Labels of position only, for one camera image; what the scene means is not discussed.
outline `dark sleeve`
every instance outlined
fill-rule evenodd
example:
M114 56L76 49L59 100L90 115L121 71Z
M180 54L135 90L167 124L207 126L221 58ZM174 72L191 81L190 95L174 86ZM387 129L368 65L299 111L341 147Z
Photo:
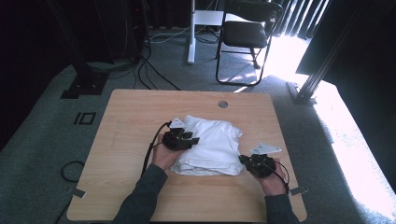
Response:
M151 164L123 201L112 223L149 223L166 179L165 171Z
M291 209L289 195L265 196L265 205L267 207L268 224L300 223Z

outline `white cloth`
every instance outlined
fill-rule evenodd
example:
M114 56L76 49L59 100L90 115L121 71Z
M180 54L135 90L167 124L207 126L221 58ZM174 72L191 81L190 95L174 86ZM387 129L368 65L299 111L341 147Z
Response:
M187 149L170 168L179 175L239 175L238 146L241 130L223 120L199 119L188 115L185 132L199 137L197 145Z

